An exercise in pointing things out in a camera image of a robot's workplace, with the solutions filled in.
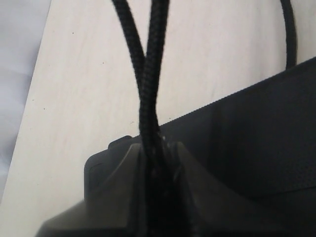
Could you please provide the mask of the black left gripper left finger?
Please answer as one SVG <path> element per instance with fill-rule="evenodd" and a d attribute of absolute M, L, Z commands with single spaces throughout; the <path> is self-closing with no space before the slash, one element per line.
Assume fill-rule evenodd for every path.
<path fill-rule="evenodd" d="M 92 194 L 47 220 L 39 237 L 145 237 L 146 161 L 132 144 L 110 177 Z"/>

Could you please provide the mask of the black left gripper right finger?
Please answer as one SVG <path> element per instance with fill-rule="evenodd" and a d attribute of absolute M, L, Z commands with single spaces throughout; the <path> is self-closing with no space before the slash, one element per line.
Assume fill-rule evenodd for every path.
<path fill-rule="evenodd" d="M 316 190 L 250 199 L 209 173 L 181 142 L 173 143 L 171 167 L 191 236 L 314 237 Z"/>

